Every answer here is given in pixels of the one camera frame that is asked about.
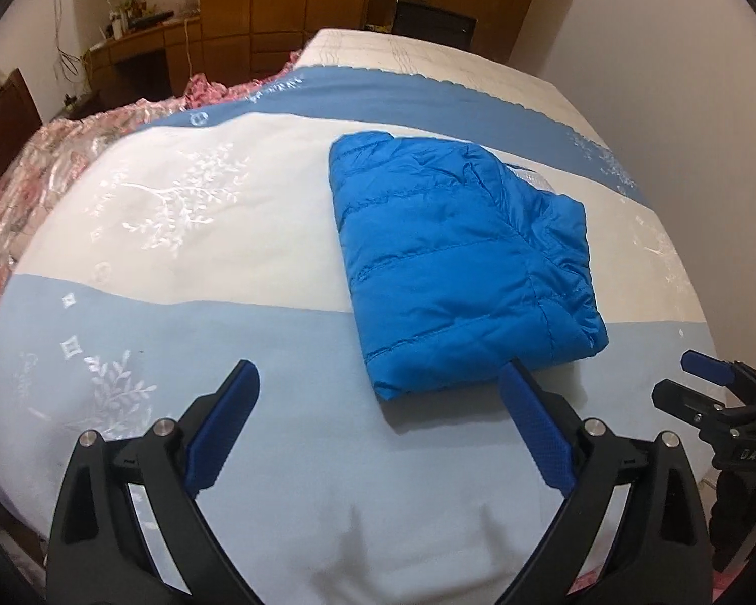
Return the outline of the black gloved right hand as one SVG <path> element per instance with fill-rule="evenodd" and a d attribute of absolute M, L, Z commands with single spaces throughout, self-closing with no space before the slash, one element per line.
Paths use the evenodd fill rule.
<path fill-rule="evenodd" d="M 709 538 L 718 574 L 729 574 L 750 559 L 756 547 L 756 472 L 718 474 Z"/>

